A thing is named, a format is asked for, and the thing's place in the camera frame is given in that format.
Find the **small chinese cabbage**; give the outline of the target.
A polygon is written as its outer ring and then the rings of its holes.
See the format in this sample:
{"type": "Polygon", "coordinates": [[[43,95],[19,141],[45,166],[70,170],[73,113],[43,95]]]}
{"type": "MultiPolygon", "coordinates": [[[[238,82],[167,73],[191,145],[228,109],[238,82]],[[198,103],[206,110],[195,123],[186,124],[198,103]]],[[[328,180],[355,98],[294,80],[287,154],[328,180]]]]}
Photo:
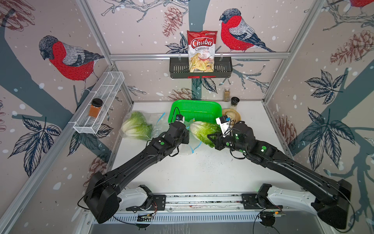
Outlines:
{"type": "Polygon", "coordinates": [[[195,121],[190,125],[192,135],[205,145],[214,148],[214,143],[207,137],[210,134],[221,132],[221,128],[217,124],[195,121]]]}

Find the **clear zipper bag blue seal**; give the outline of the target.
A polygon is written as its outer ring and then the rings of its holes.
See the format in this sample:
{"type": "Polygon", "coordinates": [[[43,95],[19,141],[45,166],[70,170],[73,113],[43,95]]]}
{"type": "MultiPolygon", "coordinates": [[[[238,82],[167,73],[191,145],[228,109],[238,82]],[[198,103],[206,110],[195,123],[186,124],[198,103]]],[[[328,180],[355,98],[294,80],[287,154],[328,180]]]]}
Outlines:
{"type": "Polygon", "coordinates": [[[132,111],[128,113],[119,130],[123,138],[151,140],[168,130],[166,113],[144,113],[132,111]]]}

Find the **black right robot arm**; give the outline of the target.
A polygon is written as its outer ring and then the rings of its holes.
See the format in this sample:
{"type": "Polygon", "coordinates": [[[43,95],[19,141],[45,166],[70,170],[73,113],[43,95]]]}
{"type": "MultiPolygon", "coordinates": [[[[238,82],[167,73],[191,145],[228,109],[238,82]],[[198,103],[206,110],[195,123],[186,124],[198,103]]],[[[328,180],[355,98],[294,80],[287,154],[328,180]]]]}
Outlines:
{"type": "Polygon", "coordinates": [[[352,190],[352,185],[346,180],[333,180],[295,162],[275,146],[255,139],[252,128],[243,121],[236,123],[227,135],[214,133],[207,138],[215,149],[241,152],[251,162],[297,183],[314,196],[310,205],[322,221],[336,229],[346,228],[352,190]]]}

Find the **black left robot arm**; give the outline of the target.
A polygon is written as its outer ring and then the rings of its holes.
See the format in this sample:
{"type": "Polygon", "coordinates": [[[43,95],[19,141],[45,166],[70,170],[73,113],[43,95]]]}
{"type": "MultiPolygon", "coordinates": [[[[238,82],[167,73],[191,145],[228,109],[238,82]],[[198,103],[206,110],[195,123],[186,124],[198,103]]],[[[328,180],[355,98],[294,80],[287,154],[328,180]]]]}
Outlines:
{"type": "Polygon", "coordinates": [[[105,174],[95,173],[89,180],[83,200],[96,221],[102,224],[119,210],[119,194],[138,175],[165,157],[172,157],[180,144],[188,144],[189,131],[182,122],[173,122],[169,129],[151,142],[138,155],[105,174]]]}

